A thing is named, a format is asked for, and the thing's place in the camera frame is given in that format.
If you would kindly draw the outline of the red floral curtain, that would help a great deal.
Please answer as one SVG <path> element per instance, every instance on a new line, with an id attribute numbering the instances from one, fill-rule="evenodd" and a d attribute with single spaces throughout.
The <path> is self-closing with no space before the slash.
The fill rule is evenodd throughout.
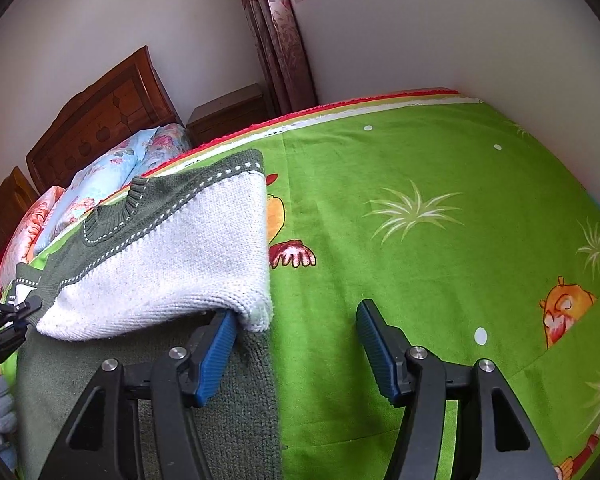
<path id="1" fill-rule="evenodd" d="M 317 96 L 290 0 L 240 0 L 276 114 L 314 107 Z"/>

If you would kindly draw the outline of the pink floral quilt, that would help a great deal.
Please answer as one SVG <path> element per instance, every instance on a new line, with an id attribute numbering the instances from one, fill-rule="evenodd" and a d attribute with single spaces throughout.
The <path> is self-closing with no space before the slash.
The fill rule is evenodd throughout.
<path id="1" fill-rule="evenodd" d="M 2 292 L 16 276 L 16 265 L 28 263 L 30 252 L 53 206 L 65 193 L 61 186 L 54 185 L 47 190 L 24 214 L 15 233 L 8 242 L 0 265 L 0 289 Z"/>

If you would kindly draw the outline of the small wooden headboard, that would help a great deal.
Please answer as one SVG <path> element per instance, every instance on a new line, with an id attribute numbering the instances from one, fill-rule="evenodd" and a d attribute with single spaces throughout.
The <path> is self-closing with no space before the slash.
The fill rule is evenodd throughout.
<path id="1" fill-rule="evenodd" d="M 0 185 L 0 253 L 15 233 L 20 220 L 40 194 L 18 166 Z"/>

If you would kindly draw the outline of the large wooden headboard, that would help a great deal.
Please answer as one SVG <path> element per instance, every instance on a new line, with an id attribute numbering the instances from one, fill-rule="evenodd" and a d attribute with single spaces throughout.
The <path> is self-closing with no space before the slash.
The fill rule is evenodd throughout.
<path id="1" fill-rule="evenodd" d="M 31 180 L 40 193 L 65 188 L 133 133 L 180 121 L 148 47 L 140 47 L 60 110 L 27 154 Z"/>

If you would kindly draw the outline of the blue floral quilt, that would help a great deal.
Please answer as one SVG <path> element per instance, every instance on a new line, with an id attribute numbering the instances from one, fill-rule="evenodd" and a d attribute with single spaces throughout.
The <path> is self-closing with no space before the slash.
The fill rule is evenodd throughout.
<path id="1" fill-rule="evenodd" d="M 140 130 L 120 142 L 73 177 L 46 217 L 33 245 L 33 255 L 37 256 L 67 226 L 134 177 L 156 169 L 192 147 L 185 128 L 179 124 Z"/>

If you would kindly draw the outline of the green cartoon bed sheet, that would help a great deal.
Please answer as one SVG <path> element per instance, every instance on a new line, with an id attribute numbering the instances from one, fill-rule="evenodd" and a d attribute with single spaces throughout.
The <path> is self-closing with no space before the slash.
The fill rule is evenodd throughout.
<path id="1" fill-rule="evenodd" d="M 327 105 L 148 174 L 262 154 L 279 479 L 379 479 L 402 414 L 355 329 L 371 299 L 443 361 L 488 359 L 556 479 L 600 479 L 600 208 L 530 133 L 449 91 Z"/>

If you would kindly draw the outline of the green and white knit sweater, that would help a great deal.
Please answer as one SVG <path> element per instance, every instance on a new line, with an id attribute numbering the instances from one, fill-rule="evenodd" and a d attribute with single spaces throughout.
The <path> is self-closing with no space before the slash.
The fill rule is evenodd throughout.
<path id="1" fill-rule="evenodd" d="M 106 359 L 155 363 L 207 314 L 236 318 L 237 338 L 210 404 L 187 415 L 215 479 L 282 476 L 268 348 L 268 275 L 262 154 L 135 178 L 117 203 L 96 207 L 42 268 L 20 263 L 8 298 L 41 309 L 18 353 L 20 466 L 44 464 L 87 382 Z"/>

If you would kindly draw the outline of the dark wooden nightstand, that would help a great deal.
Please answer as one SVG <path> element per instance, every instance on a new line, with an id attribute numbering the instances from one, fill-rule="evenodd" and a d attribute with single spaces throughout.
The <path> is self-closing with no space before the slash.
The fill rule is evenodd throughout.
<path id="1" fill-rule="evenodd" d="M 269 119 L 262 90 L 250 84 L 197 106 L 186 129 L 190 142 L 198 146 Z"/>

